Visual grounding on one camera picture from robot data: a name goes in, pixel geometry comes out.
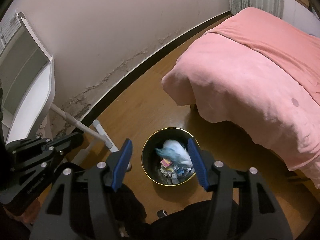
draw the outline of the blue gripper pad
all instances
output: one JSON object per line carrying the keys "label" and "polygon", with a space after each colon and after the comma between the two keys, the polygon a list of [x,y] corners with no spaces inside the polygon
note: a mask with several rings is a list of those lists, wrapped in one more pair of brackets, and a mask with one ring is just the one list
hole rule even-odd
{"label": "blue gripper pad", "polygon": [[124,175],[127,171],[127,167],[132,155],[132,141],[127,139],[121,147],[121,156],[116,166],[113,169],[112,176],[112,189],[116,192],[122,185]]}
{"label": "blue gripper pad", "polygon": [[204,190],[207,190],[210,185],[208,181],[207,169],[199,153],[198,146],[192,138],[188,140],[188,153],[190,155],[193,168],[195,169],[199,184],[204,188]]}

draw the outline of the black baseboard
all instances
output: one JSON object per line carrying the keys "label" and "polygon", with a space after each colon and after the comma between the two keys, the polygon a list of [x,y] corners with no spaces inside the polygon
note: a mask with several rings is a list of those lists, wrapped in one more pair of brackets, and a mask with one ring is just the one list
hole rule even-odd
{"label": "black baseboard", "polygon": [[191,37],[214,24],[215,22],[223,19],[224,17],[230,15],[230,11],[222,13],[196,27],[190,31],[179,36],[175,40],[169,42],[146,61],[138,65],[134,70],[128,73],[118,84],[116,84],[103,98],[99,100],[98,103],[86,114],[86,116],[81,121],[84,125],[90,126],[92,122],[97,119],[97,117],[134,81],[136,81],[143,73],[145,73],[149,68],[156,64],[163,57],[168,55],[175,48],[180,46],[185,41],[189,40]]}

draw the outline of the wooden floor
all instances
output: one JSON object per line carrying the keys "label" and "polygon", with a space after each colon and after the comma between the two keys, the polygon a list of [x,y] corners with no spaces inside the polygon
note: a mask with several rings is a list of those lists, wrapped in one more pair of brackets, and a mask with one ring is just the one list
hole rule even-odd
{"label": "wooden floor", "polygon": [[[133,142],[132,171],[126,174],[124,183],[144,204],[148,214],[147,222],[156,220],[156,212],[160,209],[172,213],[191,203],[210,199],[211,194],[198,185],[196,177],[181,186],[164,187],[153,183],[142,169],[142,147],[152,133],[165,127],[184,128],[195,136],[202,149],[211,151],[217,160],[235,169],[247,170],[249,167],[256,167],[276,195],[292,233],[297,237],[309,223],[319,204],[304,186],[287,182],[284,163],[262,146],[254,144],[251,138],[235,125],[229,122],[209,123],[196,112],[190,112],[189,106],[176,106],[162,90],[162,77],[203,32],[155,64],[99,116],[99,121],[118,148],[126,138]],[[83,147],[86,147],[92,138],[85,136],[85,139]],[[99,143],[82,166],[90,168],[98,161],[105,160],[107,154],[103,144]]]}

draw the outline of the bed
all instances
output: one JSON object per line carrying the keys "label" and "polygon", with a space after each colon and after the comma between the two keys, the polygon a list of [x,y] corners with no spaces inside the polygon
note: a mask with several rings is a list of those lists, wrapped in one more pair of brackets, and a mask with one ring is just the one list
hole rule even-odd
{"label": "bed", "polygon": [[231,121],[320,188],[320,39],[246,8],[197,39],[162,79],[179,106]]}

